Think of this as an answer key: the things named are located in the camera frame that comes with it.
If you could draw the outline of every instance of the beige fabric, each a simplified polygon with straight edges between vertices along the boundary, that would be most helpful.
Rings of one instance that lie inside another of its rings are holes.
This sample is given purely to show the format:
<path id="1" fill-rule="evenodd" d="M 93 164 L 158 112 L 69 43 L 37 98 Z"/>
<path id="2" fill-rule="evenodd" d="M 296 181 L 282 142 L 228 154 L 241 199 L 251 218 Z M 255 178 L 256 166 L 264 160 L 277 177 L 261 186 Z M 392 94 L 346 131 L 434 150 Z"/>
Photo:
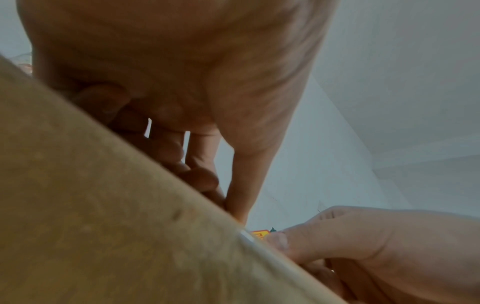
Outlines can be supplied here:
<path id="1" fill-rule="evenodd" d="M 342 303 L 0 59 L 1 303 Z"/>

